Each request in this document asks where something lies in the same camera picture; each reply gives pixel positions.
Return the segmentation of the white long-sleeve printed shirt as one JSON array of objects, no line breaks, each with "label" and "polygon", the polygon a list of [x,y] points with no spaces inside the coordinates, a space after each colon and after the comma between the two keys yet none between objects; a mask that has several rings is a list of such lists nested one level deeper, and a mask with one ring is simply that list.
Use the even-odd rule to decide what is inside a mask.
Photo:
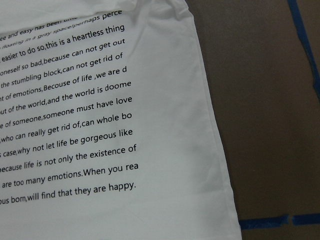
[{"label": "white long-sleeve printed shirt", "polygon": [[0,3],[3,240],[239,240],[184,0]]}]

